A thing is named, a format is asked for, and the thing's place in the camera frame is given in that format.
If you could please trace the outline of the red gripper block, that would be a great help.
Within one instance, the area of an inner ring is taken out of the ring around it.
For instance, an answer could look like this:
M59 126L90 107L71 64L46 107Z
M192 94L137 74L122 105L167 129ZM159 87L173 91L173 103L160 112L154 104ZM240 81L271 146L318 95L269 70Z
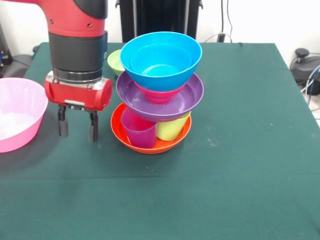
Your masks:
M44 90L48 100L59 105L58 128L61 137L67 138L69 135L65 106L75 105L92 110L89 112L88 139L92 143L98 141L99 118L97 111L102 111L111 100L113 87L110 79L103 78L94 83L91 88L88 88L87 85L54 83L45 80Z

